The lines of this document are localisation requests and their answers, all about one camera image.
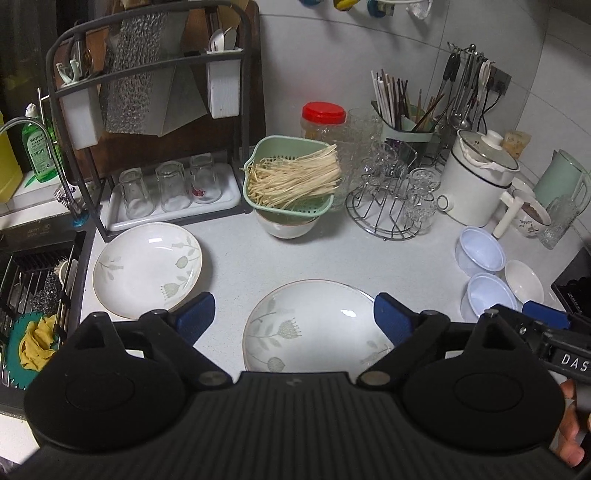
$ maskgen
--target white holder cup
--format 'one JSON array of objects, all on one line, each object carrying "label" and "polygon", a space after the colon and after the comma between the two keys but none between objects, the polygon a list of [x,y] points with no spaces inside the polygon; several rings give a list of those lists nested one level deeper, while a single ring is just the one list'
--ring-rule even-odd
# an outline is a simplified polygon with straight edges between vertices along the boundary
[{"label": "white holder cup", "polygon": [[[207,54],[224,54],[232,51],[242,49],[208,51]],[[240,66],[240,59],[213,61],[207,64],[207,102],[213,118],[240,114]]]}]

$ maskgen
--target plastic bowl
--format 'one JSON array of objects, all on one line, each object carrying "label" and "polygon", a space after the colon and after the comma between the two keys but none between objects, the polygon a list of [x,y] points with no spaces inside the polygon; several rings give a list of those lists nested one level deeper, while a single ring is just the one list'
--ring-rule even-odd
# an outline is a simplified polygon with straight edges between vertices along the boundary
[{"label": "plastic bowl", "polygon": [[319,217],[313,219],[292,217],[259,210],[255,210],[255,214],[265,232],[282,239],[298,238],[307,234],[319,219]]},{"label": "plastic bowl", "polygon": [[468,275],[498,272],[505,268],[503,247],[490,233],[474,226],[467,226],[460,233],[456,244],[456,262]]},{"label": "plastic bowl", "polygon": [[465,322],[476,323],[486,309],[500,303],[517,309],[517,301],[508,285],[491,273],[478,273],[468,282],[460,312]]}]

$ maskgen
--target wall socket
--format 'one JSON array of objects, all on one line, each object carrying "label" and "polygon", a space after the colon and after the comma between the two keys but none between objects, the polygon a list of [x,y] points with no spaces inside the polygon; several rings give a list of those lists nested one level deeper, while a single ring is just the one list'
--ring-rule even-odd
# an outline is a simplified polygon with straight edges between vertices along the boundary
[{"label": "wall socket", "polygon": [[491,92],[504,95],[507,92],[510,83],[511,75],[503,72],[501,69],[498,69],[494,65],[491,65],[491,76],[488,80]]}]

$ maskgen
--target red lid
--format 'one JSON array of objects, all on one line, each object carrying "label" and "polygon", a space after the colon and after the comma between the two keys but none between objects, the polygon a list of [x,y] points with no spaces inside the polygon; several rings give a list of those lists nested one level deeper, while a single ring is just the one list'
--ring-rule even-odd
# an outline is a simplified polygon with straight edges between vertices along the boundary
[{"label": "red lid", "polygon": [[345,123],[347,113],[343,107],[334,103],[310,102],[304,105],[301,116],[315,124],[339,125]]}]

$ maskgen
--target glass jar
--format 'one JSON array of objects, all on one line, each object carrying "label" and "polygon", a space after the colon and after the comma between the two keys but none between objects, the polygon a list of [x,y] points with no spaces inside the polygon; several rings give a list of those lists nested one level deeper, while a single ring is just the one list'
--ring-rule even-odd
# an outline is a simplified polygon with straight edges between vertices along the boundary
[{"label": "glass jar", "polygon": [[345,109],[334,103],[307,103],[301,110],[301,136],[328,143],[342,140],[341,130],[346,117]]}]

